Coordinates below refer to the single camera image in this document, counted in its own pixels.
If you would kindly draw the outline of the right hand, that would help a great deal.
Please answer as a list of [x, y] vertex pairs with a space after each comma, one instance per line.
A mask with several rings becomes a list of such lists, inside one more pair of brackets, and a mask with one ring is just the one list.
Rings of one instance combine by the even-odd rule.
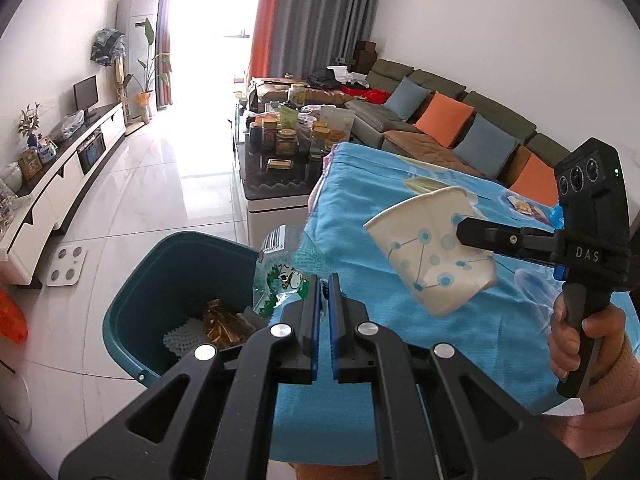
[[[580, 336], [577, 330], [568, 325], [567, 313], [564, 297], [560, 295], [554, 302], [551, 334], [548, 337], [551, 370], [559, 379], [567, 378], [568, 373], [577, 370], [580, 363]], [[582, 321], [585, 335], [601, 341], [592, 369], [593, 380], [608, 374], [622, 354], [626, 339], [625, 325], [625, 312], [614, 304]]]

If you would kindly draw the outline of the pink sleeve right forearm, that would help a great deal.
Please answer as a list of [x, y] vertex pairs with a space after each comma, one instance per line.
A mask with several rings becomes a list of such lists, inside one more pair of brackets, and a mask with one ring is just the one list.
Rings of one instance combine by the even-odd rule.
[[628, 338], [614, 366], [580, 400], [582, 415], [538, 419], [579, 458], [615, 451], [639, 417], [639, 361]]

